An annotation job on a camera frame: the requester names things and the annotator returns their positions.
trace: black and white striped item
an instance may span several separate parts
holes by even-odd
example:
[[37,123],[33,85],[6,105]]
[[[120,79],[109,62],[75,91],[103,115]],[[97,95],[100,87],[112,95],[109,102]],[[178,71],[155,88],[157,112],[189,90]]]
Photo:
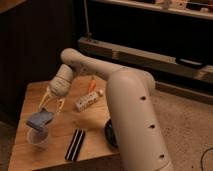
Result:
[[85,137],[85,131],[76,129],[72,137],[72,141],[67,150],[65,159],[69,161],[76,161],[80,152],[81,145]]

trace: plastic cup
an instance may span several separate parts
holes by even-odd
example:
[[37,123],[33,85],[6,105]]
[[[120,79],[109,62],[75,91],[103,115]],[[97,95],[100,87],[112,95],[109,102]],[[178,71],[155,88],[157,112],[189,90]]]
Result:
[[33,128],[27,132],[27,141],[37,147],[47,148],[50,142],[50,134],[47,128],[44,131],[40,132]]

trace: black cord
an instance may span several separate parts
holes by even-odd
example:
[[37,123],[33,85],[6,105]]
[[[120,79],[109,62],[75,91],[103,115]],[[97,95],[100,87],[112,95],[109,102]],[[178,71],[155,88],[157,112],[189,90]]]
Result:
[[204,171],[204,168],[203,168],[203,158],[205,156],[205,154],[209,151],[213,150],[213,147],[211,148],[208,148],[207,150],[205,150],[201,156],[201,159],[200,159],[200,167],[201,167],[201,170]]

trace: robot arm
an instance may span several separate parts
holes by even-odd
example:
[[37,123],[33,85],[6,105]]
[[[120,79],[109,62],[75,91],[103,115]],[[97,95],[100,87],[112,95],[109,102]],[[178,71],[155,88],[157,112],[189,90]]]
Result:
[[[107,81],[107,105],[127,171],[174,170],[150,100],[149,94],[155,88],[151,74],[89,58],[74,49],[65,49],[61,59],[64,64],[49,86],[50,94],[66,96],[66,82],[71,83],[82,73]],[[58,79],[65,82],[65,91],[58,85]]]

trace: shelf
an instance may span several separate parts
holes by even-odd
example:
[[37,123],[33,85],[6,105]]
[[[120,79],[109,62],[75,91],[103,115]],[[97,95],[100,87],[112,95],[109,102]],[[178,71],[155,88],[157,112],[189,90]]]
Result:
[[92,1],[213,20],[213,12],[208,12],[207,8],[202,8],[201,11],[187,9],[186,8],[187,2],[185,0],[179,1],[156,0],[155,4],[132,0],[92,0]]

